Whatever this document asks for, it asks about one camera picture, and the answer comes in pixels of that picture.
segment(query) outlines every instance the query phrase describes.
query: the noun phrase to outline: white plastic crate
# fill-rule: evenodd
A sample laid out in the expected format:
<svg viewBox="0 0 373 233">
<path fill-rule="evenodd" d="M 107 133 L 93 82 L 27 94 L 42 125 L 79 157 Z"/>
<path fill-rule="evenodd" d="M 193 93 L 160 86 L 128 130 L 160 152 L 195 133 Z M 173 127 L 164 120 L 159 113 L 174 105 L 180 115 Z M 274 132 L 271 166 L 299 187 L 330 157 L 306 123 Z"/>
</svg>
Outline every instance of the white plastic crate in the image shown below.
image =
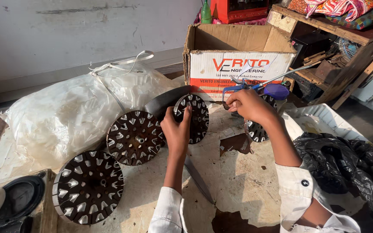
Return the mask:
<svg viewBox="0 0 373 233">
<path fill-rule="evenodd" d="M 328 133 L 347 140 L 364 140 L 372 144 L 327 104 L 285 110 L 282 117 L 292 140 L 303 132 L 308 132 Z"/>
</svg>

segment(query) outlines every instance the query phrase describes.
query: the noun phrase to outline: plastic bag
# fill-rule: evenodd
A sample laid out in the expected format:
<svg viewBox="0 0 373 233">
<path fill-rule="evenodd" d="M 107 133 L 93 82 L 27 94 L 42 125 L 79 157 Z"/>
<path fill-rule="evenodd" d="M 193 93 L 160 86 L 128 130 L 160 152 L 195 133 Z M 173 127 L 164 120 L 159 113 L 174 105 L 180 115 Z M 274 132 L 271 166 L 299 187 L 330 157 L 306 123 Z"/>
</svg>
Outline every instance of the plastic bag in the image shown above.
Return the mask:
<svg viewBox="0 0 373 233">
<path fill-rule="evenodd" d="M 181 86 L 147 65 L 117 64 L 98 72 L 126 111 L 143 110 L 156 96 Z M 13 131 L 20 156 L 60 168 L 100 140 L 122 114 L 106 87 L 90 74 L 55 83 L 15 102 L 0 117 Z"/>
<path fill-rule="evenodd" d="M 373 146 L 314 133 L 303 133 L 293 143 L 323 191 L 343 194 L 354 185 L 373 214 Z"/>
</svg>

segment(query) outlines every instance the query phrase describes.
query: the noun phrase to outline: blue tool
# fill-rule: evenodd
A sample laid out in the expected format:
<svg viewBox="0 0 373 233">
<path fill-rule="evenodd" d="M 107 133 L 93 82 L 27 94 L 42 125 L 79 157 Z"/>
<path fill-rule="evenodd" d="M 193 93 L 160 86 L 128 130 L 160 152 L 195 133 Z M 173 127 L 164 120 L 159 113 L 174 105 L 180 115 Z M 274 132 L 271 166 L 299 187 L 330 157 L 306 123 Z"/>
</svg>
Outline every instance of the blue tool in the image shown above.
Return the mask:
<svg viewBox="0 0 373 233">
<path fill-rule="evenodd" d="M 283 76 L 286 76 L 286 75 L 291 74 L 291 73 L 296 72 L 296 71 L 300 71 L 300 70 L 304 70 L 304 69 L 310 68 L 310 67 L 312 67 L 312 66 L 314 66 L 314 65 L 317 65 L 317 63 L 313 63 L 313 64 L 308 65 L 308 66 L 302 66 L 302 67 L 297 68 L 297 69 L 294 69 L 294 70 L 292 70 L 292 71 L 288 71 L 288 72 L 286 72 L 286 73 L 284 73 L 284 74 L 282 74 L 282 75 L 279 75 L 279 76 L 277 76 L 277 77 L 274 77 L 274 78 L 272 78 L 272 79 L 270 79 L 270 80 L 268 80 L 268 81 L 266 81 L 266 82 L 261 82 L 261 83 L 259 83 L 259 84 L 257 84 L 257 85 L 249 85 L 249 84 L 247 84 L 247 83 L 245 82 L 244 78 L 241 79 L 241 82 L 240 82 L 239 80 L 235 79 L 233 76 L 230 76 L 231 81 L 235 82 L 235 83 L 238 84 L 238 85 L 236 85 L 236 86 L 232 86 L 232 87 L 224 87 L 224 89 L 223 89 L 223 106 L 224 106 L 224 109 L 225 109 L 225 110 L 228 110 L 228 109 L 230 108 L 230 107 L 225 103 L 225 101 L 224 101 L 224 94 L 225 94 L 225 92 L 227 92 L 227 91 L 234 91 L 234 92 L 237 92 L 237 91 L 239 91 L 239 90 L 241 90 L 241 89 L 254 89 L 254 90 L 257 91 L 257 89 L 259 89 L 259 88 L 261 88 L 261 87 L 264 87 L 264 85 L 267 84 L 267 83 L 269 83 L 269 82 L 273 82 L 274 80 L 276 80 L 276 79 L 278 79 L 278 78 L 281 78 L 281 77 L 283 77 Z"/>
</svg>

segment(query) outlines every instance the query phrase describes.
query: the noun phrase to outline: red box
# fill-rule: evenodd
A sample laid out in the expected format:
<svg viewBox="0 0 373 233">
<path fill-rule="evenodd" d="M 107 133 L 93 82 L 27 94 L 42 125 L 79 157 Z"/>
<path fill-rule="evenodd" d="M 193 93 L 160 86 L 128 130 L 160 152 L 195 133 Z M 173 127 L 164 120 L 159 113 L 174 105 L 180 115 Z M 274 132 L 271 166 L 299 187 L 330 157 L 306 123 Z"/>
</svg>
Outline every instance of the red box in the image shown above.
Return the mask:
<svg viewBox="0 0 373 233">
<path fill-rule="evenodd" d="M 267 17 L 269 0 L 211 0 L 211 14 L 226 24 Z"/>
</svg>

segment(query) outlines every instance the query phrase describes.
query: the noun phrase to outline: cardboard box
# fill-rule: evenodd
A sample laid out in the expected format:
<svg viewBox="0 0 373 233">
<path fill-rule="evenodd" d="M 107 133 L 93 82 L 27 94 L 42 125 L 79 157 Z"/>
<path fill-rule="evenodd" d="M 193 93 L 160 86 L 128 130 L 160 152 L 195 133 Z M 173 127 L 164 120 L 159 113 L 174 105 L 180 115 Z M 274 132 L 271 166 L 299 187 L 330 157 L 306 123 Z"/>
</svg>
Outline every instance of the cardboard box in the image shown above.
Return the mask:
<svg viewBox="0 0 373 233">
<path fill-rule="evenodd" d="M 189 25 L 183 56 L 185 83 L 193 93 L 221 101 L 223 88 L 235 85 L 230 76 L 238 78 L 245 63 L 263 66 L 239 77 L 256 84 L 287 72 L 296 51 L 271 25 L 197 24 Z"/>
</svg>

